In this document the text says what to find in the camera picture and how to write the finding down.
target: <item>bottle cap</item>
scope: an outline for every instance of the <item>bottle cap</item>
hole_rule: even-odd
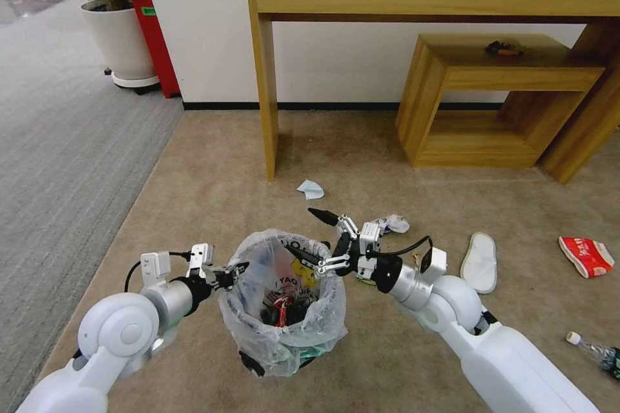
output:
[[[581,336],[578,333],[571,331],[566,335],[566,341],[572,345],[578,345],[579,342],[581,342]]]

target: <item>white crumpled paper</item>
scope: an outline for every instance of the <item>white crumpled paper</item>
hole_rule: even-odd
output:
[[[305,193],[306,200],[314,200],[321,198],[325,195],[321,186],[313,181],[306,179],[302,184],[297,188],[300,192]]]
[[[387,234],[390,231],[404,234],[409,230],[409,222],[404,217],[396,214],[377,218],[371,221],[371,223],[377,223],[381,228],[381,232],[383,232],[384,234]]]

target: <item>yellow logo on bag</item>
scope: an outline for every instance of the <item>yellow logo on bag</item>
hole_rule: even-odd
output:
[[[291,269],[297,276],[302,277],[302,286],[304,287],[314,287],[315,281],[315,272],[312,268],[308,268],[307,266],[303,266],[301,261],[298,258],[295,258],[291,263]]]

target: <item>plastic bottle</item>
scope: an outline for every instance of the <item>plastic bottle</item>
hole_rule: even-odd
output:
[[[620,350],[615,347],[587,342],[576,332],[566,335],[567,342],[576,345],[592,360],[596,361],[603,371],[608,372],[620,381]]]

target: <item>trash can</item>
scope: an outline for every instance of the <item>trash can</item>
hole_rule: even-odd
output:
[[[153,7],[152,0],[131,0],[138,16],[144,40],[147,43],[155,72],[160,79],[161,89],[166,98],[181,94],[179,82],[176,80],[172,61],[168,54],[166,42],[161,33],[160,22]]]
[[[331,256],[321,242],[269,229],[255,232],[229,264],[248,261],[235,286],[219,296],[224,324],[231,331],[242,363],[257,376],[292,376],[334,349],[347,330],[346,295],[341,277],[317,279],[284,246]],[[289,311],[274,305],[289,299]],[[279,317],[289,317],[278,326]]]

